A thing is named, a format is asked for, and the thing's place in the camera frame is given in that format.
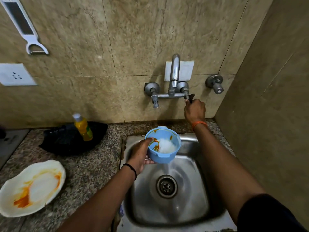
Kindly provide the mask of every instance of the blue plastic container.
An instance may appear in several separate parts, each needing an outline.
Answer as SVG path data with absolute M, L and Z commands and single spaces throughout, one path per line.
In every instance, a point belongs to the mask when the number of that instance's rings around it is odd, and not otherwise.
M 168 153 L 168 154 L 160 153 L 154 150 L 155 146 L 157 146 L 158 143 L 151 142 L 150 145 L 148 146 L 147 154 L 149 158 L 151 158 L 154 162 L 159 163 L 159 164 L 167 164 L 171 162 L 175 158 L 177 152 L 179 151 L 181 147 L 180 136 L 176 132 L 174 132 L 171 129 L 168 129 L 165 126 L 158 126 L 157 128 L 150 130 L 146 134 L 145 139 L 148 137 L 153 137 L 153 138 L 156 138 L 157 140 L 159 140 L 160 138 L 171 140 L 171 142 L 177 148 L 176 151 L 172 153 Z

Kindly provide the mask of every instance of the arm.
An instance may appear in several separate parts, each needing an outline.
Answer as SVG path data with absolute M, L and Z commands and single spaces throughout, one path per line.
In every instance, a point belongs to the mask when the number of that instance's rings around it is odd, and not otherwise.
M 147 138 L 139 142 L 134 147 L 132 157 L 128 161 L 137 175 L 143 170 L 144 164 L 153 163 L 153 161 L 145 160 L 151 141 L 152 138 Z M 123 166 L 102 189 L 79 207 L 57 232 L 107 231 L 134 179 L 134 172 L 128 166 Z
M 186 100 L 186 120 L 192 125 L 205 120 L 205 103 L 195 99 Z M 265 190 L 243 165 L 212 135 L 204 124 L 195 126 L 194 132 L 201 145 L 216 186 L 235 224 L 240 209 L 252 197 L 264 194 Z

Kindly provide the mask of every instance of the person's right arm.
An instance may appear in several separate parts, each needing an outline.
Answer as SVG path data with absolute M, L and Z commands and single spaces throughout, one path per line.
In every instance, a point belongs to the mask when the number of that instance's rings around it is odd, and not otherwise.
M 191 125 L 196 121 L 204 121 L 205 103 L 195 99 L 191 104 L 186 100 L 184 115 Z M 266 192 L 206 125 L 196 125 L 194 132 L 226 209 L 234 223 L 237 224 L 238 214 L 245 202 Z

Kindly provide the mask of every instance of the white plate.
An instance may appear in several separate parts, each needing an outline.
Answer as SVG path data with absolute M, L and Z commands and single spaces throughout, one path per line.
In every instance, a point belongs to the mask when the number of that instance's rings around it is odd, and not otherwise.
M 0 190 L 0 214 L 7 218 L 32 214 L 49 204 L 64 184 L 66 172 L 59 161 L 26 167 Z

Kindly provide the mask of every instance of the person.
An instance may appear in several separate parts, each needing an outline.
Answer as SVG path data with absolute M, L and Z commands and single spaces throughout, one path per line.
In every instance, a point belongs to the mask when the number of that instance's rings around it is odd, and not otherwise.
M 242 231 L 306 231 L 280 202 L 268 195 L 257 180 L 216 139 L 203 121 L 205 103 L 186 100 L 184 116 L 195 125 L 194 132 L 208 162 L 218 192 L 239 232 Z M 146 152 L 152 138 L 139 142 L 132 156 L 110 181 L 79 207 L 57 230 L 58 232 L 107 231 L 119 210 L 136 174 L 143 171 Z

